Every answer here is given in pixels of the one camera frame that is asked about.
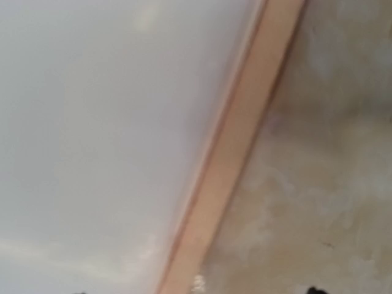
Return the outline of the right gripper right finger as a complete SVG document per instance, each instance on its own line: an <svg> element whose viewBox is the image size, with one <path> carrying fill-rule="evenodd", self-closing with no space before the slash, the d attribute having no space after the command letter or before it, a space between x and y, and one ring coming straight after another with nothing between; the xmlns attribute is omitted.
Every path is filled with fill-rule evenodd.
<svg viewBox="0 0 392 294"><path fill-rule="evenodd" d="M325 290L317 287L309 287L307 290L307 294L328 294Z"/></svg>

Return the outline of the wooden red picture frame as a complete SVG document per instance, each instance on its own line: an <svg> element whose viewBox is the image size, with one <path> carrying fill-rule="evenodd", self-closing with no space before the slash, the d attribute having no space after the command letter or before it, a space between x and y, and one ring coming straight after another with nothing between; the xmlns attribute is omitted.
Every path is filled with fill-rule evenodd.
<svg viewBox="0 0 392 294"><path fill-rule="evenodd" d="M263 1L179 224L158 293L188 293L249 157L304 1Z"/></svg>

